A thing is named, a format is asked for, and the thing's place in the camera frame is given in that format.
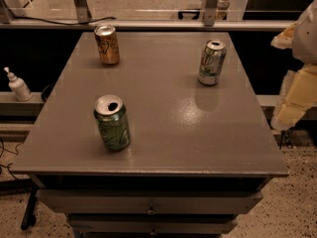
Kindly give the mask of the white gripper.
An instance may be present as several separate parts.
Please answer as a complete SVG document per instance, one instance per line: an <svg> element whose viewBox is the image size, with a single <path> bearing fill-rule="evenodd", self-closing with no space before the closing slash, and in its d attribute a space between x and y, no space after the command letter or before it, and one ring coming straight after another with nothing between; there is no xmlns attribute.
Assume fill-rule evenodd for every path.
<svg viewBox="0 0 317 238"><path fill-rule="evenodd" d="M296 23L275 36L270 44L281 50L292 48L293 56L305 62L298 72L289 70L286 73L273 110L271 127L285 131L317 103L317 65L313 65L317 64L317 0L306 8Z"/></svg>

